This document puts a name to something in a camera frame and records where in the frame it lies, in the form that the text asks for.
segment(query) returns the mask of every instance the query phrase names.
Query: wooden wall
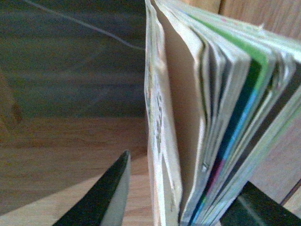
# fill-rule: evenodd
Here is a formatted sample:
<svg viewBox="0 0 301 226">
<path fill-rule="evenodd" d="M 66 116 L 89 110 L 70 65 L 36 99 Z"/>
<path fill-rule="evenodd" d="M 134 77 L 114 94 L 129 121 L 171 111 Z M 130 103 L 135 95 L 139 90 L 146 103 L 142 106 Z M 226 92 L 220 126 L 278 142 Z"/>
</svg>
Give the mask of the wooden wall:
<svg viewBox="0 0 301 226">
<path fill-rule="evenodd" d="M 220 14 L 301 40 L 301 0 L 222 0 Z"/>
</svg>

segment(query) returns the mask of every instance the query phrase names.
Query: wooden surface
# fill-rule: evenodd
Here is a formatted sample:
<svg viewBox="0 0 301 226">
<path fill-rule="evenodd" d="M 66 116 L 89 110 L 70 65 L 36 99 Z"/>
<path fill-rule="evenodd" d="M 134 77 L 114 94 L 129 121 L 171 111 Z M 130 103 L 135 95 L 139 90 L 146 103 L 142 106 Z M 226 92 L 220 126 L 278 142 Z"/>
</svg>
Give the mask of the wooden surface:
<svg viewBox="0 0 301 226">
<path fill-rule="evenodd" d="M 285 203 L 284 207 L 301 218 L 301 187 L 292 195 L 292 197 Z"/>
<path fill-rule="evenodd" d="M 201 9 L 218 13 L 220 9 L 221 0 L 181 0 L 191 6 L 199 7 Z"/>
<path fill-rule="evenodd" d="M 222 0 L 220 14 L 301 40 L 301 0 Z"/>
<path fill-rule="evenodd" d="M 34 119 L 0 146 L 0 225 L 50 226 L 125 150 L 131 182 L 123 226 L 151 226 L 143 118 Z"/>
<path fill-rule="evenodd" d="M 278 203 L 301 178 L 301 115 L 272 147 L 251 182 Z"/>
<path fill-rule="evenodd" d="M 20 120 L 21 114 L 19 111 L 19 106 L 13 97 L 6 78 L 4 77 L 2 71 L 0 71 L 0 134 L 7 134 L 4 126 L 7 128 L 7 130 L 11 129 L 16 126 Z"/>
</svg>

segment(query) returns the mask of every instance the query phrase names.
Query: book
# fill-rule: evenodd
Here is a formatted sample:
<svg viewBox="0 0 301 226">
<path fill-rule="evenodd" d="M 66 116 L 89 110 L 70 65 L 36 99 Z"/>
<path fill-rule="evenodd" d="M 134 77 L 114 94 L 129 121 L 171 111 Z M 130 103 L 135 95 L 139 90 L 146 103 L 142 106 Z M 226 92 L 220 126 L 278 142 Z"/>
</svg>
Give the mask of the book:
<svg viewBox="0 0 301 226">
<path fill-rule="evenodd" d="M 301 44 L 179 0 L 145 2 L 154 223 L 215 225 L 300 111 Z"/>
</svg>

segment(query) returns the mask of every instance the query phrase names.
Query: wooden table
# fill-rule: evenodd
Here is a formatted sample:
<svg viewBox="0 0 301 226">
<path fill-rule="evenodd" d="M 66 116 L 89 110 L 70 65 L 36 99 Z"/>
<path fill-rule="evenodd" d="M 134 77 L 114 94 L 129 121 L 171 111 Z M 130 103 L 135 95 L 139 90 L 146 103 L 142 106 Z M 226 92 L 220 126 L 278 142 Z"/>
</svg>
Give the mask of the wooden table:
<svg viewBox="0 0 301 226">
<path fill-rule="evenodd" d="M 131 182 L 123 226 L 151 226 L 144 118 L 36 118 L 0 146 L 0 225 L 50 226 L 125 150 Z"/>
</svg>

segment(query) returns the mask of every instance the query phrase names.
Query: wire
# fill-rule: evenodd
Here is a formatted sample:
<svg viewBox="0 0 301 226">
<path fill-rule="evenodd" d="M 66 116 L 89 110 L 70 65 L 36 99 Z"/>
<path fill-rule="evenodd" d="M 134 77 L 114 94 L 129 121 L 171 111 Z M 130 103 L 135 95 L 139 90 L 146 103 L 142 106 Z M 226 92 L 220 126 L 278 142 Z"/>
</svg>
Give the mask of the wire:
<svg viewBox="0 0 301 226">
<path fill-rule="evenodd" d="M 114 38 L 115 40 L 121 42 L 122 44 L 124 44 L 124 45 L 126 45 L 126 46 L 128 46 L 128 47 L 130 47 L 130 48 L 145 51 L 145 48 L 142 48 L 142 47 L 139 47 L 139 46 L 132 45 L 131 43 L 128 43 L 127 41 L 125 41 L 125 40 L 123 40 L 122 38 L 116 36 L 115 34 L 112 34 L 112 33 L 108 32 L 108 31 L 105 31 L 105 30 L 103 30 L 103 29 L 101 29 L 101 28 L 98 28 L 98 27 L 95 27 L 95 26 L 93 26 L 93 25 L 87 24 L 87 23 L 85 23 L 85 22 L 83 22 L 83 21 L 81 21 L 81 20 L 78 20 L 78 19 L 73 18 L 73 17 L 71 17 L 71 16 L 67 16 L 67 15 L 65 15 L 65 14 L 63 14 L 63 13 L 56 12 L 56 11 L 54 11 L 54 10 L 52 10 L 52 9 L 48 9 L 48 8 L 46 8 L 46 7 L 44 7 L 44 6 L 40 5 L 40 4 L 37 4 L 37 3 L 33 2 L 33 1 L 30 1 L 30 0 L 21 0 L 21 1 L 26 2 L 26 3 L 28 3 L 28 4 L 32 5 L 32 6 L 35 6 L 35 7 L 39 8 L 39 9 L 42 9 L 42 10 L 48 12 L 48 13 L 55 14 L 55 15 L 57 15 L 57 16 L 60 16 L 60 17 L 63 17 L 63 18 L 65 18 L 65 19 L 68 19 L 68 20 L 70 20 L 70 21 L 73 21 L 73 22 L 75 22 L 75 23 L 78 23 L 78 24 L 80 24 L 80 25 L 82 25 L 82 26 L 84 26 L 84 27 L 87 27 L 87 28 L 90 28 L 90 29 L 92 29 L 92 30 L 95 30 L 95 31 L 97 31 L 97 32 L 99 32 L 99 33 L 105 34 L 105 35 L 107 35 L 107 36 L 109 36 L 109 37 L 111 37 L 111 38 Z"/>
</svg>

